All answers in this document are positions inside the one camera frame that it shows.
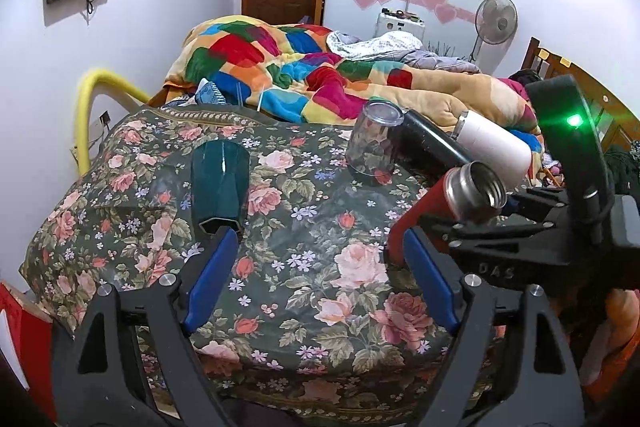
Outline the red paper bag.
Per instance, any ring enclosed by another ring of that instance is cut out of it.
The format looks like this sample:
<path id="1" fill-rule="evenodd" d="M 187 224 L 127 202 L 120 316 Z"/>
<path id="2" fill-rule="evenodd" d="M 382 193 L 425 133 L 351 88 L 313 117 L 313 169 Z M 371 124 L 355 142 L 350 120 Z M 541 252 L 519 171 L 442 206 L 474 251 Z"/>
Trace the red paper bag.
<path id="1" fill-rule="evenodd" d="M 55 423 L 52 391 L 52 329 L 53 321 L 35 303 L 6 281 L 1 282 L 1 346 L 9 349 L 20 366 L 17 378 L 25 385 L 29 398 L 38 409 Z"/>

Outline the standing electric fan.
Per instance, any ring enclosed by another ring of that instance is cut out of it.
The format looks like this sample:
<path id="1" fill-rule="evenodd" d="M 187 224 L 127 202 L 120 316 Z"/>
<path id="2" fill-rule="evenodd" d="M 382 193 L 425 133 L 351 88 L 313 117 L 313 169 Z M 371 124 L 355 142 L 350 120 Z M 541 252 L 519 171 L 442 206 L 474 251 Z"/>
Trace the standing electric fan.
<path id="1" fill-rule="evenodd" d="M 474 27 L 472 62 L 478 59 L 483 43 L 498 46 L 513 37 L 518 29 L 518 10 L 512 0 L 484 0 L 476 10 Z"/>

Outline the red steel thermos cup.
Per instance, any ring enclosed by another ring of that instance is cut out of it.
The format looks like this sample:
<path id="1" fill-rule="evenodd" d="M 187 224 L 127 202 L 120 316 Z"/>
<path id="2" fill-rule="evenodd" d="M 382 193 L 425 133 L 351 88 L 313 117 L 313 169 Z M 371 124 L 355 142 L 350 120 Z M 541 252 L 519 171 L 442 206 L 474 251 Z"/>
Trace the red steel thermos cup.
<path id="1" fill-rule="evenodd" d="M 387 252 L 394 265 L 405 263 L 402 239 L 405 231 L 419 224 L 424 215 L 454 223 L 484 225 L 506 205 L 506 188 L 489 166 L 471 161 L 449 169 L 390 228 Z"/>

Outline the yellow foam tube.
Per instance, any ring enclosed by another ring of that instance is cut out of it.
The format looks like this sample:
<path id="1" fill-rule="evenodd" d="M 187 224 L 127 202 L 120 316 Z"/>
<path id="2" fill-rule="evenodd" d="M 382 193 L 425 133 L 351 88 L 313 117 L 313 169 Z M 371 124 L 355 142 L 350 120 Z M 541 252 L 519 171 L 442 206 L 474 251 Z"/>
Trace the yellow foam tube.
<path id="1" fill-rule="evenodd" d="M 89 128 L 96 91 L 106 91 L 112 98 L 128 98 L 148 104 L 151 97 L 124 77 L 107 69 L 91 69 L 82 76 L 77 93 L 74 121 L 76 164 L 78 176 L 85 176 L 91 168 Z"/>

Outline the white small cabinet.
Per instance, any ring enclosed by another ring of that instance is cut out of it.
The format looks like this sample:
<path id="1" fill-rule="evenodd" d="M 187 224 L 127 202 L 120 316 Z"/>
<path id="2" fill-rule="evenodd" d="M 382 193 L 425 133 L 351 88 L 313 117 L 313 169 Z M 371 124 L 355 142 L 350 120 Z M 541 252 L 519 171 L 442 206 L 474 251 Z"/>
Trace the white small cabinet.
<path id="1" fill-rule="evenodd" d="M 424 21 L 416 14 L 403 10 L 391 11 L 383 8 L 378 16 L 375 35 L 377 37 L 390 31 L 405 31 L 416 38 L 423 40 L 425 35 Z"/>

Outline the white thermos bottle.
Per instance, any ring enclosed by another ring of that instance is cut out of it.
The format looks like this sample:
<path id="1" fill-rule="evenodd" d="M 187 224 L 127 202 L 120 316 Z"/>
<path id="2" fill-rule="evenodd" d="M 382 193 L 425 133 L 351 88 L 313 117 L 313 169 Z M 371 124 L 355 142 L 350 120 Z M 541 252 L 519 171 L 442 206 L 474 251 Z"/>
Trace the white thermos bottle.
<path id="1" fill-rule="evenodd" d="M 529 146 L 484 116 L 472 110 L 462 113 L 452 137 L 474 159 L 494 170 L 508 191 L 527 178 L 532 163 Z"/>

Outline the colourful patchwork blanket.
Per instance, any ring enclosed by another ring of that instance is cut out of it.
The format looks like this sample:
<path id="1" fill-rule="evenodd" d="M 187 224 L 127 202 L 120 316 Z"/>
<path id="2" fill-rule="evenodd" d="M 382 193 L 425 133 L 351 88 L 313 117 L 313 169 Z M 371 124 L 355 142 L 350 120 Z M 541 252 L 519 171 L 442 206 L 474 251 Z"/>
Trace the colourful patchwork blanket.
<path id="1" fill-rule="evenodd" d="M 353 124 L 369 98 L 384 98 L 445 131 L 467 110 L 506 129 L 540 131 L 529 101 L 495 77 L 349 60 L 329 50 L 329 33 L 322 26 L 272 26 L 244 15 L 206 20 L 184 39 L 153 102 L 192 95 L 207 80 L 228 101 L 289 122 Z"/>

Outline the floral green quilt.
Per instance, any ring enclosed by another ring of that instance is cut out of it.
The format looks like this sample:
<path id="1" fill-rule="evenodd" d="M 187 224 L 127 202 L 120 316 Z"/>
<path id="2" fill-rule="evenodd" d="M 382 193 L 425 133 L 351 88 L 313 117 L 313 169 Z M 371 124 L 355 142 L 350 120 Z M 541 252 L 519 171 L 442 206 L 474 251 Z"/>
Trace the floral green quilt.
<path id="1" fill-rule="evenodd" d="M 450 339 L 383 249 L 428 181 L 404 168 L 355 179 L 349 135 L 232 107 L 142 108 L 37 230 L 22 275 L 76 329 L 101 284 L 133 291 L 177 273 L 204 251 L 191 217 L 192 154 L 209 141 L 241 145 L 250 188 L 238 259 L 192 336 L 210 383 L 317 425 L 405 421 Z"/>

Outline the clear plastic cup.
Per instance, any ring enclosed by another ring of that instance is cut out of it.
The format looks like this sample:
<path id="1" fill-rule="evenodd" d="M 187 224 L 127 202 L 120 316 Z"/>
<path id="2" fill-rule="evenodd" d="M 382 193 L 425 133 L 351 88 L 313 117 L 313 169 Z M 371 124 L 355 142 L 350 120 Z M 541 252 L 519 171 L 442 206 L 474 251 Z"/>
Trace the clear plastic cup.
<path id="1" fill-rule="evenodd" d="M 394 103 L 374 98 L 363 105 L 346 148 L 347 167 L 363 178 L 391 174 L 405 114 Z"/>

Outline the dark teal faceted cup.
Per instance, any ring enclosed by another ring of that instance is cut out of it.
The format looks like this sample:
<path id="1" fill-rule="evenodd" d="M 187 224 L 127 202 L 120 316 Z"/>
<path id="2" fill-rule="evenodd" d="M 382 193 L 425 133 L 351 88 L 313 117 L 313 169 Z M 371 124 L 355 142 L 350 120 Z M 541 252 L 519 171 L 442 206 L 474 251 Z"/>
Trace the dark teal faceted cup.
<path id="1" fill-rule="evenodd" d="M 228 140 L 198 146 L 191 161 L 191 213 L 199 230 L 213 235 L 221 227 L 242 233 L 250 188 L 250 154 Z"/>

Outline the wooden headboard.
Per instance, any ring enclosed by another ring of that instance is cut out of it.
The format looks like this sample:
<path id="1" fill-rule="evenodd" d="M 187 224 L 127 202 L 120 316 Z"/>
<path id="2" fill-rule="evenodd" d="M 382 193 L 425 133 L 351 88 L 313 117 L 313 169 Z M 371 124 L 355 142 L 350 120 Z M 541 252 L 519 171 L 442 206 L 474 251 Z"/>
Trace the wooden headboard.
<path id="1" fill-rule="evenodd" d="M 522 69 L 533 69 L 542 80 L 572 75 L 585 95 L 605 152 L 612 145 L 630 152 L 634 143 L 639 143 L 639 121 L 634 113 L 599 80 L 568 58 L 544 48 L 535 37 L 529 40 Z"/>

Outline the white striped cloth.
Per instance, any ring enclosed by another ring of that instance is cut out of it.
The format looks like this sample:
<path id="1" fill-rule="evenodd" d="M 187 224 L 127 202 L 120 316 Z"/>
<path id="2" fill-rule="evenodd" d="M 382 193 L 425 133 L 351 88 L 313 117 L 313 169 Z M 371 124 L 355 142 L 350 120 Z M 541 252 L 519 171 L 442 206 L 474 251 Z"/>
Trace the white striped cloth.
<path id="1" fill-rule="evenodd" d="M 331 31 L 326 36 L 328 49 L 349 61 L 400 62 L 407 54 L 423 49 L 423 43 L 410 32 L 393 30 L 368 40 Z"/>

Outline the black thermos bottle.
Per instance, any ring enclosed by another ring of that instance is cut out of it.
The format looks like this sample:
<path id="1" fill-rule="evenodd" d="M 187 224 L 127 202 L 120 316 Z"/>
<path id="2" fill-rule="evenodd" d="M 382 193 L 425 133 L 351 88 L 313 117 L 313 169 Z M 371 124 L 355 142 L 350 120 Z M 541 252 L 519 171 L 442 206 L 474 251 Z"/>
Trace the black thermos bottle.
<path id="1" fill-rule="evenodd" d="M 409 109 L 399 131 L 398 153 L 416 167 L 447 171 L 473 161 L 471 154 L 416 110 Z"/>

